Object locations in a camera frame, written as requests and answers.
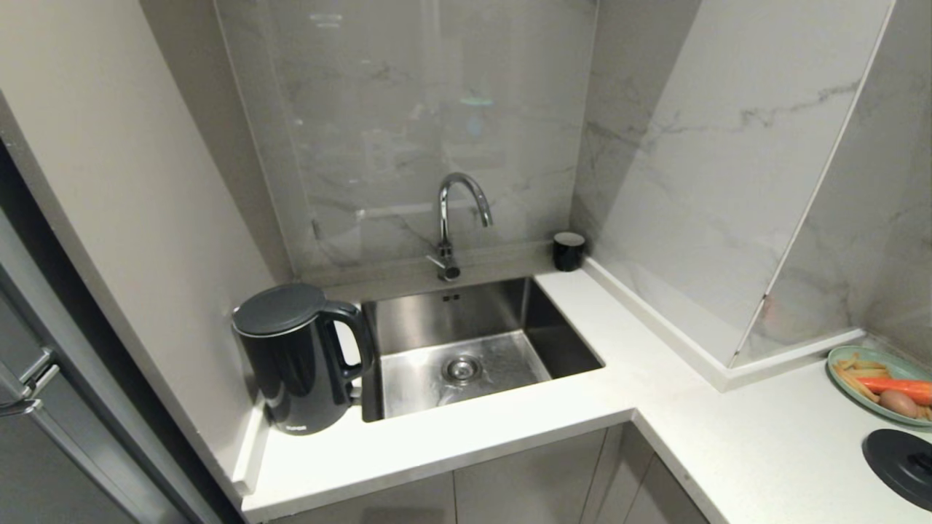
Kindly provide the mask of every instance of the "pot lid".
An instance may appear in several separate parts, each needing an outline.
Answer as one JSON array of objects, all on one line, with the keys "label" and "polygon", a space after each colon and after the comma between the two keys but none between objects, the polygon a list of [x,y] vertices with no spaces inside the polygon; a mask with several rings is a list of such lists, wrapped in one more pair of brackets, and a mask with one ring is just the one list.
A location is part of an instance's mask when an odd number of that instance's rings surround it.
[{"label": "pot lid", "polygon": [[877,430],[864,439],[870,469],[899,496],[932,511],[932,444],[899,430]]},{"label": "pot lid", "polygon": [[243,335],[275,335],[311,320],[326,303],[317,287],[287,283],[243,302],[233,311],[233,326]]}]

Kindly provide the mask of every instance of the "drain strainer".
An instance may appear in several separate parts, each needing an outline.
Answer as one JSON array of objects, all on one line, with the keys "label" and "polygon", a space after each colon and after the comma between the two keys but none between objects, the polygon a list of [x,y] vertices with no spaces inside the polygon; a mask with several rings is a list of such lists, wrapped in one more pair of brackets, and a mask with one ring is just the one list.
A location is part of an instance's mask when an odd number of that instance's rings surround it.
[{"label": "drain strainer", "polygon": [[444,364],[443,373],[445,379],[463,384],[479,377],[482,366],[475,357],[462,355]]}]

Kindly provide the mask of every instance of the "chrome faucet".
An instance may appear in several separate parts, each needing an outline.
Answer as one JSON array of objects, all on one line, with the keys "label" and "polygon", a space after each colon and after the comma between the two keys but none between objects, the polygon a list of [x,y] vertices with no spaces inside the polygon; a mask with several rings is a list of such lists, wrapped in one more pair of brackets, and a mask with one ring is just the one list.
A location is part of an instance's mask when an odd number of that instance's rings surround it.
[{"label": "chrome faucet", "polygon": [[440,184],[440,243],[437,244],[437,257],[431,255],[427,257],[439,268],[437,277],[447,282],[453,282],[459,277],[459,266],[457,266],[456,259],[453,258],[453,244],[450,243],[450,232],[446,218],[450,187],[457,182],[466,186],[470,193],[473,193],[475,205],[479,208],[479,216],[482,217],[482,226],[488,228],[492,225],[492,210],[488,207],[486,194],[482,192],[479,183],[464,172],[452,172],[444,177],[444,181]]}]

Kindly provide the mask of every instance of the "black mug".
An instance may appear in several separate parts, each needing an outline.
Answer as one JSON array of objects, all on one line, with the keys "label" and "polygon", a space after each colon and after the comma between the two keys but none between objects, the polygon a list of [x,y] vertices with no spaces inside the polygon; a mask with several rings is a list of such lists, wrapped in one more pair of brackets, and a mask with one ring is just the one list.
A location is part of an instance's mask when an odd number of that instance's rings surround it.
[{"label": "black mug", "polygon": [[[360,364],[347,364],[334,322],[352,329]],[[351,304],[327,300],[305,283],[253,296],[234,311],[233,328],[272,420],[288,434],[317,433],[338,421],[350,407],[350,383],[374,359],[363,314]]]},{"label": "black mug", "polygon": [[583,264],[585,238],[576,233],[554,235],[554,267],[561,271],[575,271]]}]

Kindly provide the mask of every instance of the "stainless steel sink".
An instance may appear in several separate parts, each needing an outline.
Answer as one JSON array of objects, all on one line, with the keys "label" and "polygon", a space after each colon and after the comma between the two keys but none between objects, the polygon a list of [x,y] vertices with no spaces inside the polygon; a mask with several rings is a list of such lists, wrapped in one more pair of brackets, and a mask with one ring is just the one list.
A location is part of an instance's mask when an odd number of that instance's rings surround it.
[{"label": "stainless steel sink", "polygon": [[604,366],[530,278],[365,302],[363,313],[377,354],[366,421]]}]

